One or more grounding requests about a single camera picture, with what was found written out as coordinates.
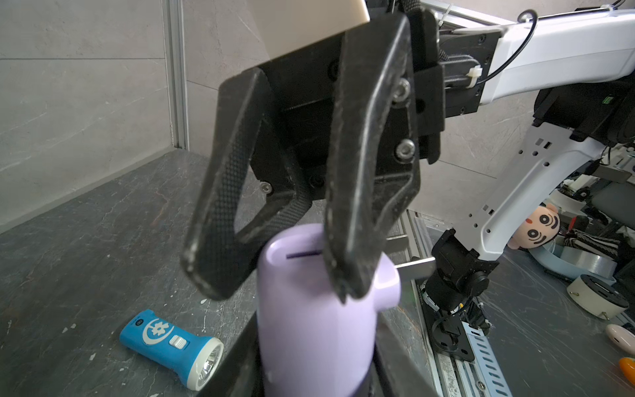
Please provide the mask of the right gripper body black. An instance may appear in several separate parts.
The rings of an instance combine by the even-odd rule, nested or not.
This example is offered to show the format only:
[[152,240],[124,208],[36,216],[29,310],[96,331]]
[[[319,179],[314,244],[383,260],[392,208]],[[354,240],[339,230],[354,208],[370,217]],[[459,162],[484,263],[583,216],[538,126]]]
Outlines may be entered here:
[[262,70],[311,197],[410,202],[447,117],[474,112],[501,31],[441,29],[421,4],[253,4]]

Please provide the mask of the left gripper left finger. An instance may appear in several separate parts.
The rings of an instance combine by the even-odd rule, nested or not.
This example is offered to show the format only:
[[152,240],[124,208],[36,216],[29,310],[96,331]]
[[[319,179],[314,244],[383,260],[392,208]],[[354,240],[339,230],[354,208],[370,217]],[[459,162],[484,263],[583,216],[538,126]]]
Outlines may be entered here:
[[253,397],[263,395],[257,316],[253,314],[211,380],[197,396]]

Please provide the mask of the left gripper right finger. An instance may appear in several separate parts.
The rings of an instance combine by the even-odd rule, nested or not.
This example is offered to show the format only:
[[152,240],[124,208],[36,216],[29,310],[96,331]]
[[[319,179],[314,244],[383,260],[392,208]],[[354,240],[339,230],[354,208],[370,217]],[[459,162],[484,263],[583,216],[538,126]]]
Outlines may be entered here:
[[373,363],[383,396],[438,396],[418,371],[383,314],[377,318]]

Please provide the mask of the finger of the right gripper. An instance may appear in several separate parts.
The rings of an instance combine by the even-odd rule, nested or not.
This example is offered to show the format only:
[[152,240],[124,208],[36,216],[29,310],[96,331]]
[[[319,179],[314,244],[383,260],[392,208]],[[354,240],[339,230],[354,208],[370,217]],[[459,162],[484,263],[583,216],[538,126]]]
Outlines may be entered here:
[[[213,152],[180,263],[208,298],[231,298],[256,268],[262,248],[312,206],[309,184],[289,144],[265,72],[251,68],[219,89]],[[248,225],[235,229],[249,171],[272,187]]]
[[375,19],[342,38],[327,159],[327,273],[340,301],[361,299],[386,238],[419,189],[410,25]]

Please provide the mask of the blue flashlight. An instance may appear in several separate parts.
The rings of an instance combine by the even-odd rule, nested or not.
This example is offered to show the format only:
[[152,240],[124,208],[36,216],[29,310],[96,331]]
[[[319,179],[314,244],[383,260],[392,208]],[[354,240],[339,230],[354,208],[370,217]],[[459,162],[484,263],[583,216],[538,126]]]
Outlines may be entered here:
[[124,347],[175,372],[193,391],[203,390],[208,384],[224,353],[220,339],[196,336],[158,317],[150,309],[127,323],[119,341]]

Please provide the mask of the purple flashlight row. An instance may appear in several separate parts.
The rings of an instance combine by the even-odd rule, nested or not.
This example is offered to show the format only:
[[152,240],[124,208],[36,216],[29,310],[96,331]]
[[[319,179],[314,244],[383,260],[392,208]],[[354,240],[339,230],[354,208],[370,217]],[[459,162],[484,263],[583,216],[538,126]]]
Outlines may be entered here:
[[377,318],[400,302],[397,267],[382,255],[361,299],[340,301],[318,223],[292,227],[257,265],[257,326],[267,396],[357,396],[369,391]]

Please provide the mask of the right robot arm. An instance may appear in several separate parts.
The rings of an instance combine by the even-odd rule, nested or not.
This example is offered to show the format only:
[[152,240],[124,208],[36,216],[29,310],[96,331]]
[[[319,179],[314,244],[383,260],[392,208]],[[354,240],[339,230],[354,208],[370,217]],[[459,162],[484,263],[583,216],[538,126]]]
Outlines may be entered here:
[[504,248],[567,175],[634,138],[634,14],[587,11],[441,31],[421,3],[320,32],[223,82],[213,153],[181,264],[211,299],[233,296],[266,243],[324,199],[323,257],[341,299],[370,291],[390,228],[440,156],[447,117],[537,91],[532,126],[489,198],[433,248],[438,321],[489,284]]

